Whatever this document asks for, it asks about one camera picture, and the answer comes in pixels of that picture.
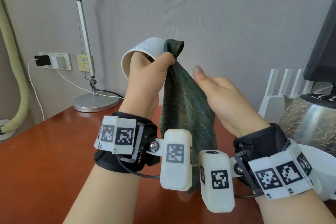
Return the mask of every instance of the yellow hose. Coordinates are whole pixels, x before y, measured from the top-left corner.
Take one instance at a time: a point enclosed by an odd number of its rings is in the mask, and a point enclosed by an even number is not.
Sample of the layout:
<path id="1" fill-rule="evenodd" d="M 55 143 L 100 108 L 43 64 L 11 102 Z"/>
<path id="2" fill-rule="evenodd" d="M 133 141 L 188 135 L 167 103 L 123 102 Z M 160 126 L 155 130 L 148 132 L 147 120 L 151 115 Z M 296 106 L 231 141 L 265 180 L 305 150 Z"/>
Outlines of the yellow hose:
<path id="1" fill-rule="evenodd" d="M 6 125 L 3 125 L 0 128 L 0 131 L 2 133 L 7 133 L 21 126 L 23 120 L 27 116 L 28 109 L 29 109 L 29 88 L 28 88 L 28 83 L 27 83 L 27 80 L 23 72 L 20 59 L 19 59 L 19 52 L 16 47 L 14 34 L 9 24 L 6 11 L 3 8 L 2 0 L 0 0 L 0 30 L 1 30 L 5 45 L 6 45 L 7 52 L 8 52 L 9 62 L 10 62 L 13 74 L 19 85 L 19 90 L 20 90 L 20 95 L 21 95 L 21 101 L 20 101 L 19 109 L 16 115 L 9 123 L 7 123 Z"/>

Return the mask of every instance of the wooden table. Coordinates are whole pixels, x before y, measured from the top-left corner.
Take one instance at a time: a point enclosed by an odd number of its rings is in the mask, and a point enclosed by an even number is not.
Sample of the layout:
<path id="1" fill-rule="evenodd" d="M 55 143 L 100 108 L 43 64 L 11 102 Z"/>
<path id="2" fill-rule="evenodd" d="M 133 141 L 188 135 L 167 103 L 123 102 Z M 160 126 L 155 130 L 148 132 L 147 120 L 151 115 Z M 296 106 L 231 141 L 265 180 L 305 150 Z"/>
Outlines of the wooden table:
<path id="1" fill-rule="evenodd" d="M 104 115 L 81 113 L 72 107 L 0 145 L 0 223 L 59 224 L 65 219 L 94 166 L 93 144 Z M 158 125 L 161 107 L 153 115 Z M 218 148 L 233 156 L 232 139 L 215 122 Z M 159 174 L 160 165 L 145 167 Z M 251 189 L 234 179 L 237 194 Z M 336 215 L 336 201 L 327 202 Z M 165 190 L 158 180 L 141 179 L 134 224 L 138 223 L 262 223 L 256 201 L 237 199 L 231 213 L 211 213 L 200 191 Z"/>

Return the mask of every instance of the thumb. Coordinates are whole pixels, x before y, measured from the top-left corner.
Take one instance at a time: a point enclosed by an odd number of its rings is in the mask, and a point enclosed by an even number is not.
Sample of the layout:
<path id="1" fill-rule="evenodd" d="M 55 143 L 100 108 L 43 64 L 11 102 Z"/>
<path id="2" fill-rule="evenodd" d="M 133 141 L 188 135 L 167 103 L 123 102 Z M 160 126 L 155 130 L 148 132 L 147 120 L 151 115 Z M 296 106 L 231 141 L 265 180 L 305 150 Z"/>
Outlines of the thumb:
<path id="1" fill-rule="evenodd" d="M 204 73 L 200 66 L 195 66 L 193 74 L 196 83 L 207 97 L 217 89 L 218 86 Z"/>
<path id="2" fill-rule="evenodd" d="M 174 65 L 175 59 L 170 52 L 165 52 L 159 56 L 151 66 L 155 68 L 158 72 L 166 72 L 168 67 Z"/>

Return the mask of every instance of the gray wall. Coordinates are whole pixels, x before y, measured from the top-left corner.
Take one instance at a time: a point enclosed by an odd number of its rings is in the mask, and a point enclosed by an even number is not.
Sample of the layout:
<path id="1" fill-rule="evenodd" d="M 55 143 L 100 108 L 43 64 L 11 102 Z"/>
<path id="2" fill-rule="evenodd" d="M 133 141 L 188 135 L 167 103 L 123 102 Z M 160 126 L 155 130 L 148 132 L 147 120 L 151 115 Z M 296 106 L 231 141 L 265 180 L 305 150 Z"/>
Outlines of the gray wall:
<path id="1" fill-rule="evenodd" d="M 84 0 L 98 87 L 125 93 L 120 61 L 129 48 L 157 36 L 185 41 L 180 63 L 230 78 L 258 108 L 271 68 L 304 68 L 332 0 Z M 74 0 L 5 0 L 24 63 L 38 52 L 70 53 L 63 75 L 88 88 Z M 46 116 L 83 94 L 55 70 L 33 66 Z M 39 115 L 35 105 L 34 116 Z"/>
<path id="2" fill-rule="evenodd" d="M 0 120 L 11 120 L 18 111 L 20 104 L 20 91 L 11 70 L 7 50 L 0 34 Z M 27 130 L 34 125 L 33 116 L 29 111 L 26 119 L 14 135 Z"/>

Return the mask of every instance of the hand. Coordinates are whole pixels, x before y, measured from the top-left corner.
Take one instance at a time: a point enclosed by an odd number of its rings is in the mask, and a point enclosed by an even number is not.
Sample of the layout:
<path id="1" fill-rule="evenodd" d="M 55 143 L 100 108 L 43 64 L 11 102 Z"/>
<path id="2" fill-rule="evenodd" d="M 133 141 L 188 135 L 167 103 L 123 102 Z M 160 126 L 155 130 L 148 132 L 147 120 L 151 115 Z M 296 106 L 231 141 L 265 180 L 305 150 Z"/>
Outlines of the hand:
<path id="1" fill-rule="evenodd" d="M 170 52 L 153 62 L 149 61 L 148 55 L 134 52 L 125 99 L 119 111 L 151 119 L 159 103 L 159 91 L 165 82 L 167 69 L 174 63 Z"/>
<path id="2" fill-rule="evenodd" d="M 194 68 L 194 78 L 206 94 L 210 108 L 223 126 L 236 137 L 270 126 L 230 80 L 208 77 L 199 66 Z"/>

